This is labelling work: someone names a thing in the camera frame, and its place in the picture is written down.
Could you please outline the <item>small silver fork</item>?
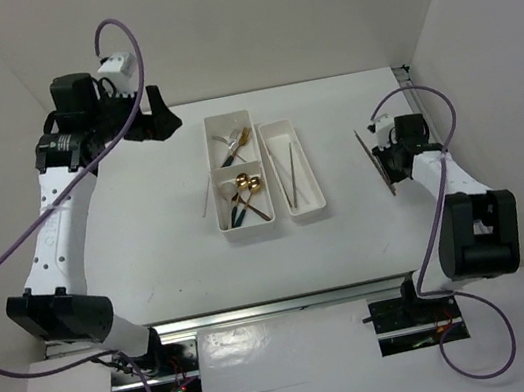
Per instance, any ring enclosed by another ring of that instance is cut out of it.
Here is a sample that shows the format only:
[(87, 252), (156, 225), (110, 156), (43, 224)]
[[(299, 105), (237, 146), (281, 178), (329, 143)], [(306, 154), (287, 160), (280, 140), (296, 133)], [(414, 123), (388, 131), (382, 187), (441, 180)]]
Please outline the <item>small silver fork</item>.
[(239, 144), (239, 139), (240, 139), (241, 134), (242, 134), (242, 131), (240, 131), (239, 129), (236, 129), (236, 130), (233, 130), (230, 136), (228, 137), (227, 144), (228, 144), (228, 150), (229, 150), (228, 155), (229, 156), (234, 155), (235, 148)]

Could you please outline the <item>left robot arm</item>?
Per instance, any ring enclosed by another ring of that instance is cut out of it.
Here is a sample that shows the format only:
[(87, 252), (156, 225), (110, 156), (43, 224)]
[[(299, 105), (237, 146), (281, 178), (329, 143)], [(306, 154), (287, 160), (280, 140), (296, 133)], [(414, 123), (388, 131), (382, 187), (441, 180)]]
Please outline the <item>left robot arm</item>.
[(171, 356), (152, 327), (116, 315), (108, 297), (87, 293), (84, 252), (87, 218), (101, 155), (117, 133), (126, 140), (165, 141), (182, 120), (168, 109), (157, 86), (145, 88), (151, 112), (134, 108), (141, 91), (131, 83), (132, 65), (106, 59), (97, 74), (53, 80), (54, 111), (35, 148), (41, 211), (48, 215), (37, 234), (33, 263), (20, 296), (6, 302), (8, 318), (49, 342), (90, 343), (130, 357), (146, 377), (163, 370)]

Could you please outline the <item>gold fork green handle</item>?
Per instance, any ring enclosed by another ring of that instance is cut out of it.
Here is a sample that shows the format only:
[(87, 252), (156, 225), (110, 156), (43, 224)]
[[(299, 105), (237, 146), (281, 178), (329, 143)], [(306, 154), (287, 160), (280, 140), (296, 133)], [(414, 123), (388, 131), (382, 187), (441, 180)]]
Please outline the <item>gold fork green handle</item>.
[(235, 148), (234, 155), (232, 155), (232, 156), (227, 155), (226, 159), (224, 160), (224, 162), (221, 165), (222, 167), (228, 167), (228, 166), (232, 165), (233, 162), (234, 162), (234, 159), (236, 158), (236, 154), (238, 154), (238, 151), (240, 150), (240, 148), (242, 148), (244, 145), (246, 145), (247, 142), (249, 141), (250, 134), (251, 134), (250, 128), (249, 127), (244, 127), (241, 130), (241, 132), (242, 132), (242, 134), (241, 134), (240, 139), (239, 139), (239, 144)]

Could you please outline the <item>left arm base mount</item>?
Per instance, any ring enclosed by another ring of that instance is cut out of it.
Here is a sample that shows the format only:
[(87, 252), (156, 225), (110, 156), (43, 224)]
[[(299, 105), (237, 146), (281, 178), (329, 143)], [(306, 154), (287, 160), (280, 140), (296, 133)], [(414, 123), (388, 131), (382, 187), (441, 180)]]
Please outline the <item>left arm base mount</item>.
[[(136, 359), (151, 392), (201, 392), (197, 337), (161, 340), (161, 344), (155, 367), (145, 368), (144, 362)], [(112, 357), (95, 363), (109, 369), (110, 392), (146, 392), (137, 371), (127, 361)]]

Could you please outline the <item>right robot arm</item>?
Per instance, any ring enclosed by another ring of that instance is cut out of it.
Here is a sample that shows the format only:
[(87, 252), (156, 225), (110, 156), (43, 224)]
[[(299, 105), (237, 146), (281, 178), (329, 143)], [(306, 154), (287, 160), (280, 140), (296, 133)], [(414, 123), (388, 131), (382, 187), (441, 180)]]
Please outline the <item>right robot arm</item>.
[(521, 264), (515, 195), (492, 189), (431, 141), (421, 114), (375, 118), (373, 159), (392, 187), (416, 182), (436, 201), (425, 260), (402, 286), (400, 312), (424, 323), (435, 306), (468, 283), (514, 274)]

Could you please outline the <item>dark wooden spoon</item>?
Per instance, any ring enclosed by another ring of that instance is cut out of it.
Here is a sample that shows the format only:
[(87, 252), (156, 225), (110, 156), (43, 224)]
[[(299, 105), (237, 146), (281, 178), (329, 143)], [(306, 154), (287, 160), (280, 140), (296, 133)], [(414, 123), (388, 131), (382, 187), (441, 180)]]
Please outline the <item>dark wooden spoon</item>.
[(259, 216), (260, 218), (262, 218), (264, 221), (266, 221), (266, 222), (267, 221), (271, 221), (271, 217), (267, 213), (265, 214), (263, 211), (261, 211), (257, 207), (254, 207), (253, 205), (246, 204), (247, 201), (244, 201), (243, 199), (240, 199), (239, 201), (240, 201), (241, 204), (243, 204), (245, 206), (245, 208), (250, 209), (251, 211), (256, 213), (256, 215)]

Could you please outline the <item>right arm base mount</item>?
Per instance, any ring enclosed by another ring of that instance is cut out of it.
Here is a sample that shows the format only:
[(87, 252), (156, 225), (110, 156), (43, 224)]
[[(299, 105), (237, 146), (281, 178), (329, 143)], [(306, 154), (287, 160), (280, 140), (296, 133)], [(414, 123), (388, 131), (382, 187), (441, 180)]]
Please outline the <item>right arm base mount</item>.
[(471, 337), (455, 299), (421, 300), (409, 281), (398, 297), (369, 303), (368, 311), (362, 323), (374, 327), (383, 357)]

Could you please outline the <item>gold spoon green handle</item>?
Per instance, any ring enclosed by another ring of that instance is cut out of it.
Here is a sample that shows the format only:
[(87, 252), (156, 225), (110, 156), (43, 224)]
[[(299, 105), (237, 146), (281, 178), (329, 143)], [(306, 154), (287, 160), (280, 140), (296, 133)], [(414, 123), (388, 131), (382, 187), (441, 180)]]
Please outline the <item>gold spoon green handle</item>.
[(263, 181), (261, 177), (259, 176), (254, 176), (248, 181), (247, 189), (248, 189), (249, 196), (246, 202), (244, 203), (243, 210), (241, 211), (240, 214), (238, 214), (236, 221), (234, 222), (235, 227), (239, 227), (242, 225), (242, 222), (244, 221), (247, 210), (250, 207), (250, 202), (252, 201), (251, 199), (253, 198), (253, 196), (260, 193), (260, 191), (263, 189), (262, 186), (263, 186)]
[(236, 221), (236, 217), (237, 217), (237, 209), (238, 209), (238, 204), (239, 204), (239, 198), (240, 198), (240, 193), (241, 193), (241, 190), (243, 188), (246, 188), (247, 185), (248, 185), (248, 181), (249, 181), (250, 177), (248, 177), (247, 174), (245, 173), (240, 173), (240, 175), (237, 175), (235, 180), (234, 181), (230, 181), (232, 183), (234, 183), (237, 187), (237, 195), (232, 199), (232, 214), (231, 214), (231, 219), (232, 219), (232, 224), (231, 224), (231, 228), (233, 228), (234, 226), (234, 222)]

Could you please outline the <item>white plastic spoon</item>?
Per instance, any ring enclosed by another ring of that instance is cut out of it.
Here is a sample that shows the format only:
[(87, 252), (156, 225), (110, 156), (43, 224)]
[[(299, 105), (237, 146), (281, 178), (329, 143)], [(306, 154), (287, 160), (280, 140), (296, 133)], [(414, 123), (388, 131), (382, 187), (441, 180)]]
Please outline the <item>white plastic spoon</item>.
[(225, 211), (224, 211), (224, 229), (229, 230), (232, 225), (231, 212), (232, 212), (232, 199), (237, 195), (238, 189), (236, 185), (232, 182), (224, 182), (220, 187), (220, 196), (226, 202)]

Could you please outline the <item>large silver fork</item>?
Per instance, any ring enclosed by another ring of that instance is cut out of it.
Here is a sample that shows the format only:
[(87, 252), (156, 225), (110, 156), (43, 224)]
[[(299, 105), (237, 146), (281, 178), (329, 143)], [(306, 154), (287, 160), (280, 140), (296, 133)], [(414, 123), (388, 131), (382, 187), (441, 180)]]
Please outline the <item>large silver fork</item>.
[[(222, 137), (222, 136), (213, 135), (211, 137), (211, 140), (217, 141), (219, 143), (221, 142), (222, 144), (225, 144), (226, 146), (228, 146), (228, 148), (231, 148), (234, 145), (233, 144), (234, 139), (232, 139), (232, 138), (225, 138), (225, 137)], [(236, 158), (239, 159), (240, 161), (242, 161), (243, 163), (247, 162), (247, 160), (245, 160), (239, 154), (236, 154)]]

